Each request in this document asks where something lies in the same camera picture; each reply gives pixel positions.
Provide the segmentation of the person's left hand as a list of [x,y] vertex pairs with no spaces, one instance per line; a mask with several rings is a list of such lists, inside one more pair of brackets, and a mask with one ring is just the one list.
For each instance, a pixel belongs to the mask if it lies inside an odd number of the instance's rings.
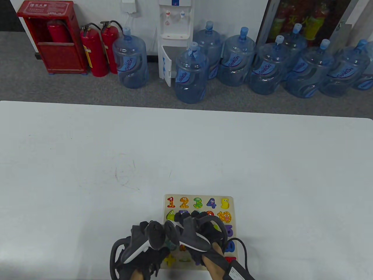
[[170,253],[165,240],[164,227],[155,220],[133,225],[131,235],[117,240],[111,248],[111,279],[129,280],[134,272],[147,280],[157,276],[161,263]]

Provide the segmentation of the person's right hand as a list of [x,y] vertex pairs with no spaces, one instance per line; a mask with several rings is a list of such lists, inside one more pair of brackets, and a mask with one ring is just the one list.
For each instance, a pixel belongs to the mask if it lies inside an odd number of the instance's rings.
[[[174,221],[179,223],[179,241],[190,253],[196,265],[207,266],[205,257],[213,264],[226,270],[229,263],[224,257],[228,234],[224,223],[217,217],[208,215],[207,212],[193,211],[192,213],[176,213]],[[213,248],[217,244],[222,254]]]

